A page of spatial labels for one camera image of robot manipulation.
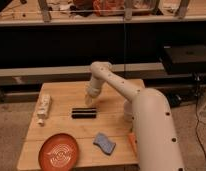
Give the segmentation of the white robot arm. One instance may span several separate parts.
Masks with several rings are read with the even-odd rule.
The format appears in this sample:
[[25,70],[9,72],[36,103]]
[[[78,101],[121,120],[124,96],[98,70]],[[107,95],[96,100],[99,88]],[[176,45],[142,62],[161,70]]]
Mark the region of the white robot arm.
[[109,62],[93,62],[85,104],[92,106],[107,83],[131,105],[140,171],[185,171],[167,98],[157,89],[138,86],[112,72]]

